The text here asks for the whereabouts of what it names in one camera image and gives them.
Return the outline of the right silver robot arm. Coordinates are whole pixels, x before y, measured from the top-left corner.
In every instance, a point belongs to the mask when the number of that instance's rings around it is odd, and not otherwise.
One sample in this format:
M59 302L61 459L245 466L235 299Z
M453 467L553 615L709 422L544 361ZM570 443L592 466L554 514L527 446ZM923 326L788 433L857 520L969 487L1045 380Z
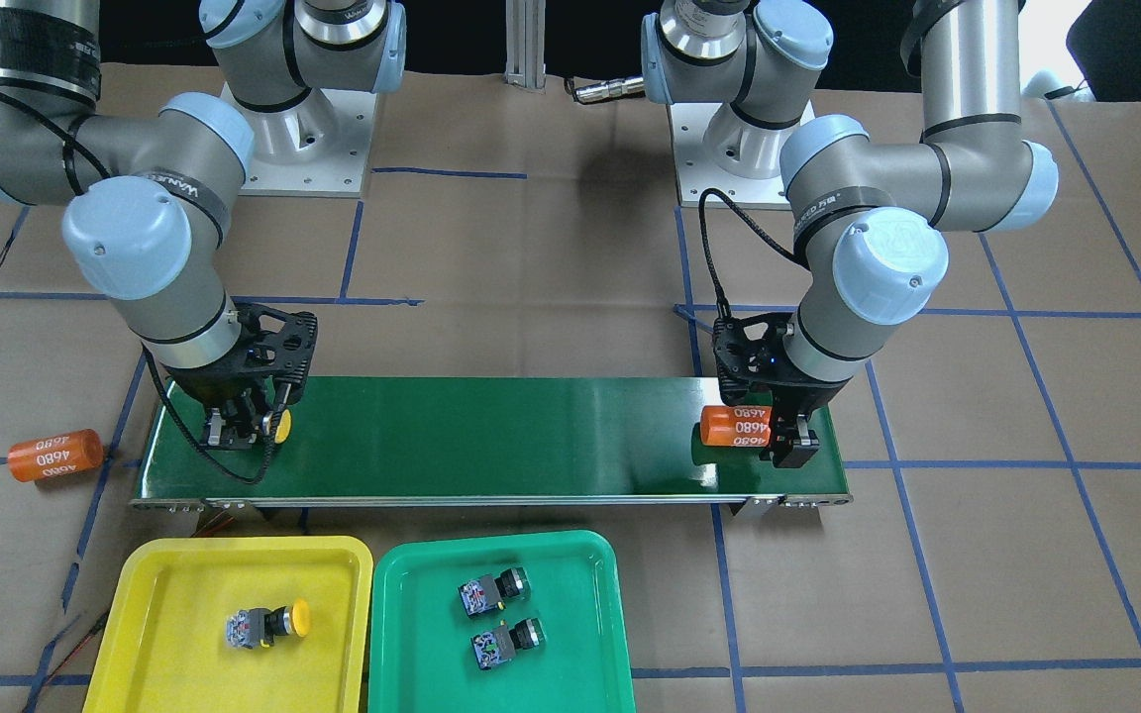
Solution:
M62 206L83 278L200 403L202 446L285 441L311 313L235 301L213 253L254 157L334 144L327 90L393 94L406 63L397 1L204 1L202 41L230 102L178 94L157 116L102 116L99 5L0 1L0 200ZM262 321L276 319L277 331Z

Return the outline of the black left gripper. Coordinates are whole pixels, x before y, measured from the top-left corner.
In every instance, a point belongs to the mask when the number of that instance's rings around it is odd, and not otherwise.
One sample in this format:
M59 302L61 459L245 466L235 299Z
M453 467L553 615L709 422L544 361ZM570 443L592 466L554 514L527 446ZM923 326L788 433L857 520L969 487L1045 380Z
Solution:
M793 365L782 341L788 333L788 319L786 311L761 313L748 319L720 311L712 324L721 402L741 406L755 403L756 392L772 396L767 460L779 469L806 465L820 451L811 412L833 400L850 380L823 382Z

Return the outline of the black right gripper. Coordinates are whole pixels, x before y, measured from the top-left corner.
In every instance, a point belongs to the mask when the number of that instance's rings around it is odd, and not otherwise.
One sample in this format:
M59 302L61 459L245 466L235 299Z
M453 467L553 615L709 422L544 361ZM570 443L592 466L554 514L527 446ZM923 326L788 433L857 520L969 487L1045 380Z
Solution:
M236 451L237 423L296 405L311 370L319 331L314 313L238 303L235 317L237 338L222 356L196 368L165 368L203 406L204 449Z

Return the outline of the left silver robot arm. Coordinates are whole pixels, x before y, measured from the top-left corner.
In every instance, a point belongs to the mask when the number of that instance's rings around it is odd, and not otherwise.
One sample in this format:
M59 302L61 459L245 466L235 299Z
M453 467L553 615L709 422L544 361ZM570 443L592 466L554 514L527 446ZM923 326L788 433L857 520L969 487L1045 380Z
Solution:
M946 232L1019 230L1054 202L1051 151L1023 139L1019 1L916 1L900 57L922 81L914 144L879 144L855 118L804 121L830 60L830 21L804 1L666 1L644 18L648 99L717 102L756 133L784 133L767 176L783 183L795 226L780 256L811 275L795 311L737 319L712 272L712 348L721 400L769 392L756 434L707 446L756 448L778 468L806 465L827 406L897 329L922 310L948 269Z

